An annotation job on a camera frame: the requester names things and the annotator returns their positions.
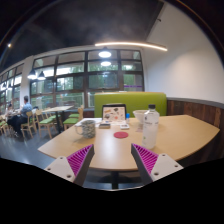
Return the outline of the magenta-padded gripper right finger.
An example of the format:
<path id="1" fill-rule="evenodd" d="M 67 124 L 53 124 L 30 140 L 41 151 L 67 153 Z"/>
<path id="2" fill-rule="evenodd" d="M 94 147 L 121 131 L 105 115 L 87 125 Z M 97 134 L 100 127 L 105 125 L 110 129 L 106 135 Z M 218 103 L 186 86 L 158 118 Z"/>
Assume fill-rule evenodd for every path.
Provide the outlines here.
<path id="1" fill-rule="evenodd" d="M 144 185 L 182 169 L 182 166 L 167 154 L 156 154 L 137 144 L 131 145 L 131 154 L 136 162 Z"/>

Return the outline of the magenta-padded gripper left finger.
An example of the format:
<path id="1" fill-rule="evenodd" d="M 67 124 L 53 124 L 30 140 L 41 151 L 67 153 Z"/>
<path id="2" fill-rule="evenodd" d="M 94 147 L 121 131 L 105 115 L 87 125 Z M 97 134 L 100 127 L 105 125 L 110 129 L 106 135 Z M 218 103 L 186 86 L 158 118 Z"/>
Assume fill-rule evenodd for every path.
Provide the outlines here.
<path id="1" fill-rule="evenodd" d="M 93 156 L 94 145 L 91 144 L 79 149 L 68 157 L 59 156 L 45 170 L 82 186 Z"/>

